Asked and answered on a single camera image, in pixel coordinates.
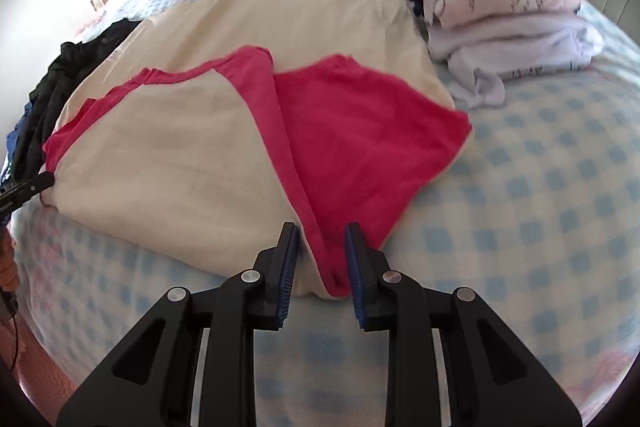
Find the bed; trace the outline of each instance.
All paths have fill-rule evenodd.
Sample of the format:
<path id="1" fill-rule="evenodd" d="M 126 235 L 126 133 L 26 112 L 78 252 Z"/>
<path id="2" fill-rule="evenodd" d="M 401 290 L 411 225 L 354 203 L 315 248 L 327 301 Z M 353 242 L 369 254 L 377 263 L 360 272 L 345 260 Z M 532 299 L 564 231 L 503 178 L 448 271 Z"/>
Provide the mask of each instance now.
<path id="1" fill-rule="evenodd" d="M 183 1 L 193 0 L 111 0 L 81 38 Z M 590 3 L 580 15 L 604 36 L 604 53 L 581 73 L 510 82 L 503 108 L 470 112 L 474 141 L 383 250 L 424 286 L 476 289 L 586 425 L 640 349 L 640 48 Z M 38 200 L 15 214 L 12 234 L 21 312 L 76 383 L 168 288 L 224 279 Z M 349 300 L 294 299 L 281 332 L 257 332 L 255 352 L 260 425 L 382 421 L 386 336 L 362 333 Z"/>

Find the black clamp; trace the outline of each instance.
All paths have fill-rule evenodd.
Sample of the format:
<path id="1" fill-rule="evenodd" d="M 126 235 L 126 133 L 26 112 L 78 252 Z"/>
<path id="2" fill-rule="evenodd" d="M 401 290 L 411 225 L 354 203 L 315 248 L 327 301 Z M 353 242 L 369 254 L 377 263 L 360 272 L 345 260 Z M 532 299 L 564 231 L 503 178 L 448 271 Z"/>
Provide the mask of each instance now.
<path id="1" fill-rule="evenodd" d="M 423 288 L 391 270 L 354 223 L 345 250 L 360 327 L 389 331 L 386 426 L 441 425 L 432 328 L 442 341 L 452 427 L 582 426 L 562 388 L 471 288 Z"/>
<path id="2" fill-rule="evenodd" d="M 57 427 L 188 426 L 202 332 L 210 328 L 199 425 L 255 427 L 254 330 L 277 331 L 289 310 L 298 229 L 253 269 L 191 294 L 170 289 L 63 406 Z"/>

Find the folded clothes stack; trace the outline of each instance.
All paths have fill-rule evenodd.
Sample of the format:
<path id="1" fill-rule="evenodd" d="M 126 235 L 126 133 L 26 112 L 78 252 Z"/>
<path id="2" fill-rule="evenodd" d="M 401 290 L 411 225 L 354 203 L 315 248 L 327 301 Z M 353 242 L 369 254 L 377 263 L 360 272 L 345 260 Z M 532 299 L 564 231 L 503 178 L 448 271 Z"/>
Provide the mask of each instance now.
<path id="1" fill-rule="evenodd" d="M 576 15 L 584 0 L 409 0 L 428 25 L 433 60 L 458 81 L 453 97 L 468 107 L 502 105 L 503 80 L 580 71 L 604 48 Z"/>

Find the blue checkered bedsheet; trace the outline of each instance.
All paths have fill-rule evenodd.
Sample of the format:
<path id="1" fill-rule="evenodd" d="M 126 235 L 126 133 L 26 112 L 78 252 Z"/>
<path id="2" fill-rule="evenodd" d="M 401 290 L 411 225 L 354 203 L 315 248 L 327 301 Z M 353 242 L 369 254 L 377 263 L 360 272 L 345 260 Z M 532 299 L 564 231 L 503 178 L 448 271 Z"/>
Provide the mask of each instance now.
<path id="1" fill-rule="evenodd" d="M 84 38 L 180 1 L 112 0 Z M 384 250 L 423 285 L 475 288 L 587 422 L 640 343 L 640 50 L 592 7 L 581 15 L 605 52 L 582 73 L 509 82 L 505 107 L 471 112 L 475 140 L 415 198 Z M 168 288 L 222 280 L 37 200 L 12 232 L 22 311 L 76 382 Z M 360 332 L 350 301 L 294 299 L 286 327 L 258 332 L 255 346 L 261 426 L 382 423 L 385 335 Z"/>

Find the dark clothing pile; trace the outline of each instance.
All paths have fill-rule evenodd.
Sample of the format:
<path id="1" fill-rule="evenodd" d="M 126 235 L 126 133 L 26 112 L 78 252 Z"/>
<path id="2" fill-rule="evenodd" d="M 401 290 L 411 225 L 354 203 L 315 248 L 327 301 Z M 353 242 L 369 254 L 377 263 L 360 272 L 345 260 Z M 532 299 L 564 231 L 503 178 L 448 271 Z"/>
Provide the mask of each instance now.
<path id="1" fill-rule="evenodd" d="M 80 83 L 93 73 L 129 36 L 140 22 L 123 19 L 113 23 L 89 42 L 60 46 L 60 56 L 49 66 L 47 74 L 29 94 L 31 110 L 23 117 L 9 171 L 2 188 L 24 183 L 44 164 L 42 146 L 51 136 L 66 101 Z"/>

